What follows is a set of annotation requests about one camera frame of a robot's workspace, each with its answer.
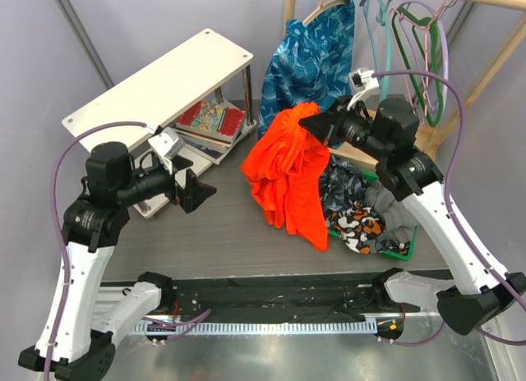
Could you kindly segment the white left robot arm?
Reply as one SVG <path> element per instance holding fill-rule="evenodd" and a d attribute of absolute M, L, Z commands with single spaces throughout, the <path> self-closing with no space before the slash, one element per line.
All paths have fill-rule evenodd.
<path fill-rule="evenodd" d="M 111 310 L 93 318 L 104 270 L 129 220 L 129 207 L 166 195 L 191 213 L 215 194 L 213 186 L 198 181 L 190 161 L 176 157 L 175 162 L 186 169 L 184 187 L 160 161 L 135 168 L 123 143 L 92 149 L 83 190 L 66 209 L 59 230 L 61 270 L 48 320 L 39 340 L 21 351 L 20 367 L 57 380 L 101 380 L 132 327 L 152 311 L 167 314 L 174 307 L 173 280 L 144 272 Z"/>

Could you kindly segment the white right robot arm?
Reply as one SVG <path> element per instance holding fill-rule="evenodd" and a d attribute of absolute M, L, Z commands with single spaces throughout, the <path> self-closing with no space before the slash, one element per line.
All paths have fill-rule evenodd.
<path fill-rule="evenodd" d="M 427 232 L 452 278 L 440 280 L 390 269 L 373 279 L 372 304 L 382 311 L 398 303 L 437 312 L 460 335 L 480 329 L 525 293 L 525 276 L 511 273 L 468 227 L 433 160 L 416 145 L 419 120 L 411 105 L 386 99 L 369 117 L 363 102 L 339 100 L 300 126 L 324 145 L 348 142 L 374 158 L 379 182 Z"/>

